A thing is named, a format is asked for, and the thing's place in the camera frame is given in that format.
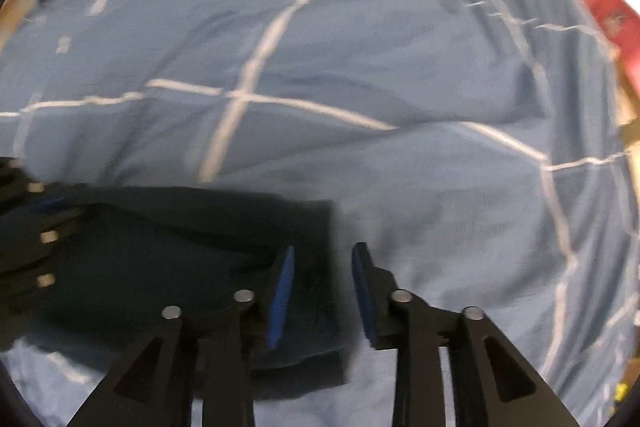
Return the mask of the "navy blue sweatpants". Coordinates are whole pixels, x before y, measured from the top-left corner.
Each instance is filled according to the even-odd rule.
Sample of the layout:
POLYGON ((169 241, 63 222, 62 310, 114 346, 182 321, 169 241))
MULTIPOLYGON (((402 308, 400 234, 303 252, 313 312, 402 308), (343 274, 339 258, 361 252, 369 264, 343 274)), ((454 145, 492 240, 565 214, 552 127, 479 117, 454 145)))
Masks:
POLYGON ((39 307, 1 305, 1 346, 27 338, 105 369, 175 306, 226 309, 235 291, 263 288, 274 259, 295 253, 283 335, 252 362, 258 397, 296 398, 345 380, 336 309, 333 209, 269 194, 185 187, 76 185, 84 210, 77 243, 39 307))

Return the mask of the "red storage box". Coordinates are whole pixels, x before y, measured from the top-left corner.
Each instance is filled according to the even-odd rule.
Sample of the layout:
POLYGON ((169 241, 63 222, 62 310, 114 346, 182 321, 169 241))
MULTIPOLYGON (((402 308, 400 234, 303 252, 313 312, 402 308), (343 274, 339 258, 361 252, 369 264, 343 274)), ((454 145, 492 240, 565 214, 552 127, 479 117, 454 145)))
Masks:
POLYGON ((624 0, 585 0, 605 37, 618 49, 626 75, 639 88, 639 14, 624 0))

